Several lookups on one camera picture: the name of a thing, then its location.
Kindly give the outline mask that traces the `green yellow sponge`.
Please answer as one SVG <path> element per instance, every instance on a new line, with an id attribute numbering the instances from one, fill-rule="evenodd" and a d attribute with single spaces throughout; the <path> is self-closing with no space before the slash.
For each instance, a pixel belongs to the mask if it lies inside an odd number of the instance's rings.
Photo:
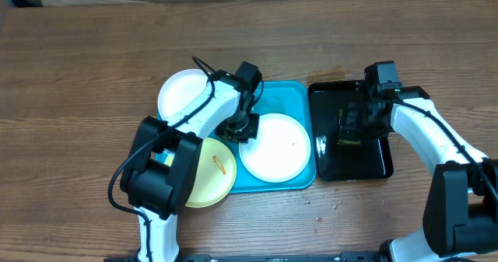
<path id="1" fill-rule="evenodd" d="M 360 145 L 358 122 L 355 115 L 350 116 L 344 109 L 338 111 L 338 143 Z"/>

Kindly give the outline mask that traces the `white plate with crumbs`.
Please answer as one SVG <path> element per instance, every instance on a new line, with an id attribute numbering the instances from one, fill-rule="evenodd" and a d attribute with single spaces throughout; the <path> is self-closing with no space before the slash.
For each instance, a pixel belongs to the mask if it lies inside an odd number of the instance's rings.
<path id="1" fill-rule="evenodd" d="M 240 160 L 259 180 L 281 183 L 298 176 L 311 154 L 307 131 L 285 114 L 264 114 L 255 139 L 239 145 Z"/>

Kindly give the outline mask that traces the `yellow plate with food scrap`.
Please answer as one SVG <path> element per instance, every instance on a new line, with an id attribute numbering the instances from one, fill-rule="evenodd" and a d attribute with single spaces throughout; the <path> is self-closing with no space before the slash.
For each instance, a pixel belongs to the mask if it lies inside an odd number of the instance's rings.
<path id="1" fill-rule="evenodd" d="M 223 163 L 223 175 L 212 157 L 217 155 Z M 187 208 L 207 208 L 219 204 L 232 189 L 237 177 L 237 163 L 233 153 L 222 142 L 207 138 L 202 143 L 201 155 L 193 190 Z"/>

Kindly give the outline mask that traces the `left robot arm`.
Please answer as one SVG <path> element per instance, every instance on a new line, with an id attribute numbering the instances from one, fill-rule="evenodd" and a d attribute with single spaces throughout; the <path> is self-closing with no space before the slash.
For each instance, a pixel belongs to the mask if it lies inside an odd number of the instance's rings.
<path id="1" fill-rule="evenodd" d="M 187 69 L 163 84 L 158 117 L 139 125 L 128 158 L 112 180 L 127 194 L 126 212 L 139 218 L 135 261 L 178 261 L 177 216 L 195 185 L 202 143 L 212 133 L 235 143 L 256 138 L 252 113 L 261 83 L 258 67 L 244 62 L 233 74 Z"/>

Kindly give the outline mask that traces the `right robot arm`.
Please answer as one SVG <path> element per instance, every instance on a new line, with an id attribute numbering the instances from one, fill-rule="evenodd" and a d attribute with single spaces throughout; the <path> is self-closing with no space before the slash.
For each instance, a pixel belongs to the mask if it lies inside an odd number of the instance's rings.
<path id="1" fill-rule="evenodd" d="M 381 246 L 379 261 L 466 261 L 497 250 L 497 161 L 467 143 L 419 86 L 363 87 L 338 112 L 339 139 L 401 135 L 432 176 L 417 231 Z"/>

